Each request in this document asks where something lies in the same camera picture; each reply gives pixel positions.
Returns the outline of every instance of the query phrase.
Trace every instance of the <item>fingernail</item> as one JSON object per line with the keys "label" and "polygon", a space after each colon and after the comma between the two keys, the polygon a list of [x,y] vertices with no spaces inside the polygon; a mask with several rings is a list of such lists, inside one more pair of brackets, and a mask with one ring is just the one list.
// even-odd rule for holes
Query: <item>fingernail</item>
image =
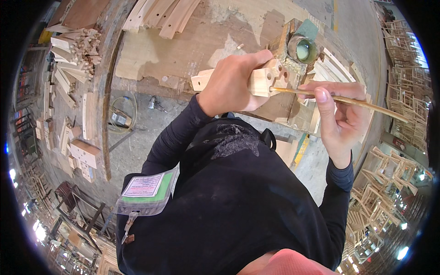
{"label": "fingernail", "polygon": [[324,89],[316,88],[315,89],[315,98],[318,102],[326,102],[327,101],[327,93]]}

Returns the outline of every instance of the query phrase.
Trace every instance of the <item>sleeve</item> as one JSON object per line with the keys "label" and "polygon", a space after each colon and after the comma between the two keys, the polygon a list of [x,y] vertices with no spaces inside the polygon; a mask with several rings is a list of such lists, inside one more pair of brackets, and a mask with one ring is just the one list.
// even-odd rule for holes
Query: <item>sleeve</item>
{"label": "sleeve", "polygon": [[334,166],[331,158],[329,158],[326,172],[327,187],[324,191],[323,202],[319,210],[333,243],[334,269],[340,263],[342,251],[344,250],[348,202],[350,200],[350,190],[353,186],[353,178],[352,159],[346,168],[338,169]]}
{"label": "sleeve", "polygon": [[154,175],[173,169],[199,129],[211,120],[212,117],[203,112],[194,95],[188,106],[154,142],[147,160],[142,165],[142,174]]}

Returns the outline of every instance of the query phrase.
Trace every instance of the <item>right hand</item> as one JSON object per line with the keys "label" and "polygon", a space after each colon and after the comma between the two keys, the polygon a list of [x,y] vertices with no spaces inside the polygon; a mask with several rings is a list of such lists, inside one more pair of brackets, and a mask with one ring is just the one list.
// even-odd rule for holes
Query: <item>right hand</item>
{"label": "right hand", "polygon": [[201,109],[214,117],[226,112],[253,111],[266,103],[269,98],[252,95],[247,84],[252,71],[272,57],[269,50],[262,50],[220,60],[205,89],[196,96]]}
{"label": "right hand", "polygon": [[[368,109],[352,104],[336,102],[331,95],[340,95],[357,100],[365,100],[363,85],[359,82],[341,83],[311,81],[298,87],[300,90],[315,91],[316,104],[321,115],[321,140],[338,169],[350,164],[351,149],[368,128]],[[298,95],[300,98],[311,98]]]}

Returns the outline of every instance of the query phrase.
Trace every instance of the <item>wooden dowel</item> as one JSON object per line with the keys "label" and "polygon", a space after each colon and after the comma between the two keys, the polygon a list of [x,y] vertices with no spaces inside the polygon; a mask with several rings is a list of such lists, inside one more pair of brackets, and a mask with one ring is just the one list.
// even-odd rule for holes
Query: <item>wooden dowel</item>
{"label": "wooden dowel", "polygon": [[[294,94],[301,94],[301,95],[311,95],[311,96],[315,96],[315,93],[312,91],[306,91],[306,90],[297,90],[297,89],[286,89],[286,88],[275,88],[275,87],[270,87],[269,91],[279,91],[279,92],[291,92]],[[404,117],[401,114],[398,114],[396,112],[393,112],[391,110],[373,105],[373,104],[369,104],[366,103],[365,101],[361,101],[361,100],[357,100],[357,99],[351,99],[348,97],[343,97],[343,96],[338,96],[338,95],[332,95],[331,96],[333,98],[333,100],[339,101],[339,102],[343,102],[343,103],[348,103],[348,104],[353,104],[353,105],[357,105],[357,106],[361,106],[361,107],[365,107],[368,109],[372,109],[375,110],[376,112],[382,113],[382,114],[386,114],[390,117],[396,118],[398,120],[401,120],[405,123],[408,123],[408,119],[406,117]]]}

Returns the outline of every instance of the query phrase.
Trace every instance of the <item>wrist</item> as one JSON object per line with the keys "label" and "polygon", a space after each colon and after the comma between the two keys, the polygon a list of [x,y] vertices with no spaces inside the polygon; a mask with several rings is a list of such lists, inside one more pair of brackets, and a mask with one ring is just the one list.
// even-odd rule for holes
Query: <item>wrist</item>
{"label": "wrist", "polygon": [[210,102],[209,98],[202,95],[202,93],[197,94],[196,96],[197,103],[200,106],[200,109],[209,117],[214,117],[218,114],[216,114],[212,103]]}
{"label": "wrist", "polygon": [[338,169],[347,168],[352,161],[352,153],[351,151],[344,152],[341,154],[329,155],[334,166]]}

